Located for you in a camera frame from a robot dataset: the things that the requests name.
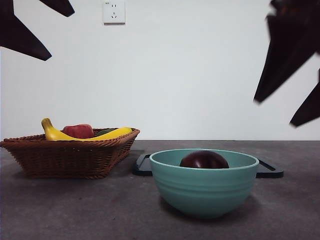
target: electrical outlet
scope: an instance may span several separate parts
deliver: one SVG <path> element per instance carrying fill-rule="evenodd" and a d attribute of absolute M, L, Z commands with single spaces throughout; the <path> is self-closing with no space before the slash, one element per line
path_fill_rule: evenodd
<path fill-rule="evenodd" d="M 110 0 L 103 4 L 103 23 L 125 24 L 126 23 L 126 2 L 123 0 Z"/>

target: green vegetable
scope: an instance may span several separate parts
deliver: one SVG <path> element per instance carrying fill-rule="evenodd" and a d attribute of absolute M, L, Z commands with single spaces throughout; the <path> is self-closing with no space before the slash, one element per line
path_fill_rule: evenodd
<path fill-rule="evenodd" d="M 112 132 L 113 130 L 116 130 L 115 128 L 109 128 L 109 129 L 105 129 L 105 130 L 102 130 L 100 132 L 97 133 L 96 137 L 100 136 L 100 135 L 103 135 L 103 134 L 107 134 L 107 133 L 110 133 Z"/>

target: tray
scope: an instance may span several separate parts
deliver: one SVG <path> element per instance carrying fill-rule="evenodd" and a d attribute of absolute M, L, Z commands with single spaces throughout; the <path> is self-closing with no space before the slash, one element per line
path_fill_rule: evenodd
<path fill-rule="evenodd" d="M 132 173 L 138 176 L 152 176 L 150 157 L 151 154 L 142 154 L 133 165 Z M 282 178 L 284 170 L 279 167 L 259 159 L 259 166 L 256 173 L 256 178 Z"/>

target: bowl rim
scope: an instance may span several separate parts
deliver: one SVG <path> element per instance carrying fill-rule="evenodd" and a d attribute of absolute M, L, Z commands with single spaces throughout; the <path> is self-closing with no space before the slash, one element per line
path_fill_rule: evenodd
<path fill-rule="evenodd" d="M 153 157 L 155 155 L 157 155 L 157 154 L 166 153 L 166 152 L 173 152 L 173 151 L 179 151 L 179 150 L 220 151 L 220 152 L 227 152 L 227 153 L 235 153 L 235 154 L 240 154 L 240 155 L 244 155 L 244 156 L 250 157 L 250 158 L 255 160 L 255 163 L 253 163 L 251 165 L 247 165 L 247 166 L 238 166 L 238 167 L 230 167 L 230 168 L 195 168 L 195 167 L 185 167 L 185 166 L 170 165 L 170 164 L 162 163 L 162 162 L 159 162 L 159 161 L 156 161 L 156 160 L 153 159 Z M 241 169 L 253 168 L 253 167 L 255 167 L 255 166 L 257 166 L 259 164 L 259 159 L 258 158 L 256 158 L 255 156 L 243 153 L 243 152 L 229 151 L 229 150 L 223 150 L 223 149 L 210 149 L 210 148 L 177 148 L 177 149 L 162 150 L 162 151 L 157 151 L 157 152 L 152 153 L 150 155 L 149 159 L 150 159 L 151 162 L 153 162 L 155 164 L 162 165 L 162 166 L 171 167 L 171 168 L 177 168 L 177 169 L 191 169 L 191 170 L 194 170 L 194 171 L 232 171 L 232 170 L 241 170 Z"/>

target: plum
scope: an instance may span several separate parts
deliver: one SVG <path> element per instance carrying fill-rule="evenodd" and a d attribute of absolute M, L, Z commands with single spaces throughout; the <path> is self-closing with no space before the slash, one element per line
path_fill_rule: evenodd
<path fill-rule="evenodd" d="M 197 169 L 228 169 L 229 164 L 223 156 L 208 150 L 194 151 L 186 155 L 180 167 Z"/>

